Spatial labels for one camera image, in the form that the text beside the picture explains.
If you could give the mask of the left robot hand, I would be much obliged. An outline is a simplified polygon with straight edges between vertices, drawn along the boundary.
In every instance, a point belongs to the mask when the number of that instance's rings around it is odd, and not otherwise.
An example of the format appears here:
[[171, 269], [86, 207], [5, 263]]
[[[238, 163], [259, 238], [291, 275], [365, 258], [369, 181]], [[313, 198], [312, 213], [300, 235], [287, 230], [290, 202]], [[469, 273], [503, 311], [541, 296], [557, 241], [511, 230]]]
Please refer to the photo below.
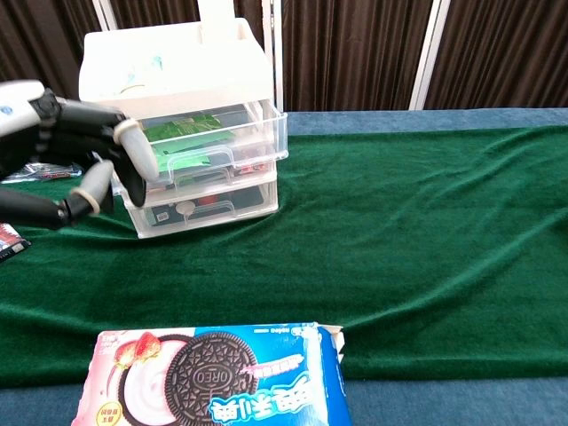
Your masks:
[[114, 207], [111, 180], [118, 177], [137, 207], [159, 166], [138, 121], [120, 110], [57, 96], [37, 80], [1, 84], [1, 177], [29, 162], [83, 169], [67, 197], [1, 191], [1, 220], [9, 225], [58, 230]]

